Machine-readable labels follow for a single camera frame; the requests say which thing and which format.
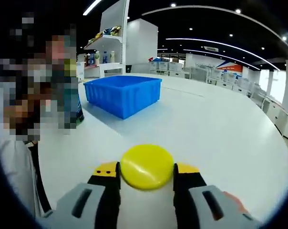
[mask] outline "ceiling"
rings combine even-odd
[[[77,25],[78,52],[83,52],[80,47],[85,46],[87,41],[99,32],[102,12],[117,1],[104,0],[87,16],[82,17],[81,23]],[[93,0],[82,0],[83,11],[92,2]],[[129,21],[142,18],[158,26],[158,48],[168,49],[164,52],[160,51],[161,53],[187,53],[184,49],[207,52],[201,47],[209,46],[218,48],[218,54],[253,64],[259,69],[274,70],[269,64],[260,63],[259,58],[225,45],[199,41],[166,40],[166,38],[195,38],[229,44],[252,52],[264,59],[277,60],[270,60],[270,62],[279,69],[285,69],[284,60],[288,59],[288,46],[264,27],[239,15],[214,9],[172,8],[142,16],[143,13],[152,10],[170,7],[171,3],[176,3],[177,6],[195,4],[228,10],[241,9],[242,14],[263,23],[280,36],[287,36],[288,38],[288,0],[277,1],[277,3],[269,0],[130,0],[129,7]],[[205,53],[194,52],[194,54],[204,55]],[[206,55],[217,58],[215,55],[207,53]]]

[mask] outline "ceiling light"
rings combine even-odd
[[[244,63],[244,64],[246,64],[246,65],[249,65],[249,66],[251,66],[251,67],[253,67],[253,68],[257,69],[257,70],[260,70],[259,68],[254,67],[254,66],[252,66],[252,65],[249,64],[249,63],[246,63],[246,62],[240,61],[240,60],[238,60],[238,59],[234,59],[234,58],[232,58],[232,57],[228,57],[228,56],[220,55],[220,54],[217,54],[217,53],[204,52],[204,51],[198,51],[198,50],[189,50],[189,49],[184,49],[184,51],[202,52],[202,53],[208,53],[208,54],[212,54],[212,55],[216,55],[216,56],[222,56],[222,57],[226,57],[226,58],[229,58],[229,59],[232,59],[232,60],[235,60],[235,61],[239,61],[239,62]]]
[[[88,13],[90,13],[91,10],[93,10],[94,7],[96,7],[102,0],[96,0],[94,1],[89,7],[88,9],[86,9],[86,11],[82,14],[83,16],[86,16]]]
[[[202,40],[202,39],[195,39],[195,38],[167,38],[166,40],[184,40],[184,41],[199,41],[199,42],[210,42],[210,43],[215,43],[215,44],[221,44],[221,45],[225,45],[225,46],[228,46],[228,47],[231,47],[231,48],[235,48],[235,49],[238,49],[238,50],[241,50],[243,52],[246,52],[248,54],[251,54],[252,56],[255,56],[257,58],[260,58],[261,60],[265,61],[266,63],[268,63],[269,65],[271,65],[272,67],[274,67],[275,69],[277,69],[278,71],[280,71],[280,69],[278,67],[276,67],[275,65],[273,65],[272,63],[270,63],[268,60],[252,53],[252,52],[249,52],[247,50],[244,50],[244,49],[241,49],[241,48],[238,48],[236,46],[233,46],[233,45],[230,45],[230,44],[225,44],[225,43],[220,43],[220,42],[215,42],[215,41],[209,41],[209,40]]]

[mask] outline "white table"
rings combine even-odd
[[[84,122],[71,135],[41,131],[41,177],[51,207],[76,184],[87,182],[101,163],[150,143],[166,148],[175,162],[199,167],[208,185],[232,193],[254,217],[267,219],[288,188],[288,148],[263,111],[224,88],[138,75],[163,79],[159,102],[123,121],[88,104],[79,85]],[[122,181],[118,228],[176,228],[172,185],[142,192]]]

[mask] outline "white counter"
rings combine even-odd
[[[288,188],[288,148],[263,111],[221,87],[141,75],[163,79],[159,102],[121,120],[87,103],[79,84],[84,122],[71,135],[41,131],[41,177],[51,207],[101,163],[150,143],[166,148],[175,162],[197,166],[208,185],[232,193],[254,217],[266,219]],[[176,228],[173,196],[172,182],[142,192],[122,181],[118,228]]]

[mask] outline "white shelf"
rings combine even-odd
[[[84,47],[84,50],[104,50],[107,47],[111,47],[115,42],[122,44],[123,40],[120,36],[103,35],[93,43]]]

